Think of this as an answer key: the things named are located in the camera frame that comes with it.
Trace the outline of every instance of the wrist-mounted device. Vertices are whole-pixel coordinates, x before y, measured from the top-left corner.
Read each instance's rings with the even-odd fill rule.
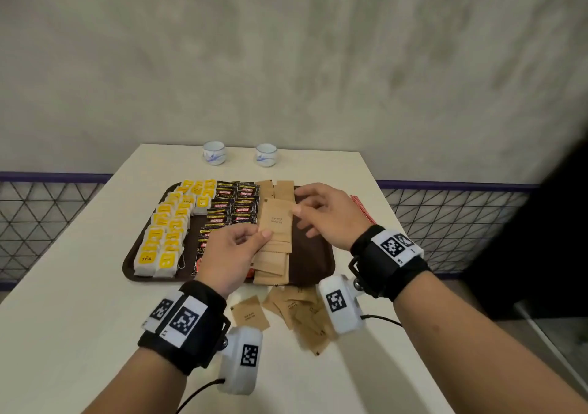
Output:
[[[207,367],[222,349],[231,322],[224,316],[226,301],[206,284],[190,281],[169,293],[142,325],[138,346],[151,349],[190,375]]]
[[[349,269],[365,293],[394,301],[418,274],[429,270],[421,247],[397,230],[372,225],[351,247]]]

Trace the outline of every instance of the left hand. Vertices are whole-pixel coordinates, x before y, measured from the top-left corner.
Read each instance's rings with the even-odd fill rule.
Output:
[[[210,234],[196,280],[223,298],[237,290],[249,271],[253,256],[272,238],[273,232],[258,232],[251,223],[236,223]]]

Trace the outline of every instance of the brown tray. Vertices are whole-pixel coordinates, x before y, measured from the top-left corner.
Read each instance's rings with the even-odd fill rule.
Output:
[[[168,192],[173,191],[180,183],[170,186],[160,199],[160,203],[165,200]],[[151,223],[151,216],[141,230],[141,233],[135,240],[133,247],[126,255],[122,263],[122,272],[127,279],[135,282],[185,282],[194,279],[194,263],[196,262],[196,249],[198,248],[198,234],[200,228],[204,225],[206,217],[196,215],[190,218],[190,229],[184,239],[184,251],[179,259],[179,264],[185,263],[183,269],[178,269],[174,277],[147,277],[135,276],[134,262],[139,247],[143,242],[145,229]],[[298,218],[295,217],[292,225],[292,253],[290,254],[290,284],[299,286],[308,286],[318,284],[321,279],[328,277],[334,272],[333,248],[322,236],[316,236],[308,239],[305,236],[306,230],[299,230],[296,227]]]

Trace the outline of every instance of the right hand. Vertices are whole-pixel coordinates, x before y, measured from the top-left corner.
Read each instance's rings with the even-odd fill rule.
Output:
[[[292,213],[301,219],[296,225],[299,229],[312,225],[306,237],[322,234],[331,245],[349,251],[357,238],[372,225],[341,189],[311,183],[297,188],[294,193],[308,196],[292,209]]]

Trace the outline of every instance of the black cable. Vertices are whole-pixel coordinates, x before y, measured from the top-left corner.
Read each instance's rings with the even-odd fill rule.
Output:
[[[390,318],[386,318],[385,316],[380,316],[380,315],[361,315],[360,316],[361,319],[366,319],[366,318],[378,318],[378,319],[383,319],[384,321],[390,321],[391,323],[396,324],[396,326],[400,326],[402,327],[402,324],[400,324],[398,321],[394,321],[393,319]]]
[[[196,397],[198,394],[200,394],[203,390],[205,390],[206,388],[208,388],[209,386],[212,385],[221,385],[224,383],[224,378],[219,378],[217,380],[211,381],[210,383],[205,384],[204,386],[202,386],[202,388],[200,389],[196,389],[196,391],[194,392],[194,394],[190,395],[186,401],[184,403],[181,404],[181,406],[178,408],[178,410],[176,411],[176,414],[178,414],[181,410],[183,410],[184,406],[187,405],[187,403],[192,400],[194,397]]]

